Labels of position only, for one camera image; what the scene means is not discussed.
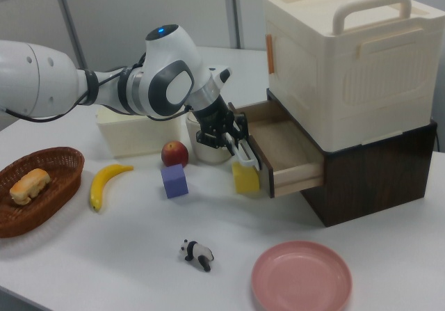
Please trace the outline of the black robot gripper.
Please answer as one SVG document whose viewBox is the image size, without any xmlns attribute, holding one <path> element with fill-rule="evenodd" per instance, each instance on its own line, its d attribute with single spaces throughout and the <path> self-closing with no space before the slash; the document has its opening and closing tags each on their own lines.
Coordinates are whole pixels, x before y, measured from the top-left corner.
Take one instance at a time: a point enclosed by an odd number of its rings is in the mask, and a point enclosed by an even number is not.
<svg viewBox="0 0 445 311">
<path fill-rule="evenodd" d="M 232 156 L 239 156 L 238 142 L 249 136 L 248 120 L 244 113 L 235 114 L 219 96 L 205 109 L 194 111 L 200 124 L 198 143 L 214 149 L 226 147 Z"/>
</svg>

